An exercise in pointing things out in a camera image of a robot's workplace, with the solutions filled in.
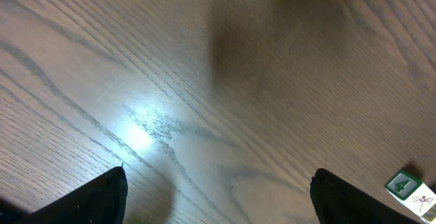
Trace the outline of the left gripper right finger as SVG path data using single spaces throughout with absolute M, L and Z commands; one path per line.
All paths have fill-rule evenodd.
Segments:
M 418 224 L 324 168 L 311 178 L 310 197 L 321 224 Z

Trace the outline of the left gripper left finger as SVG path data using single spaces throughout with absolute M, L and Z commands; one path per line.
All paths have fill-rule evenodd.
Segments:
M 14 224 L 122 224 L 128 184 L 117 166 Z

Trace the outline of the white dragonfly block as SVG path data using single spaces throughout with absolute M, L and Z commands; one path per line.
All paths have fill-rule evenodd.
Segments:
M 406 171 L 398 171 L 384 188 L 428 224 L 435 224 L 435 192 Z

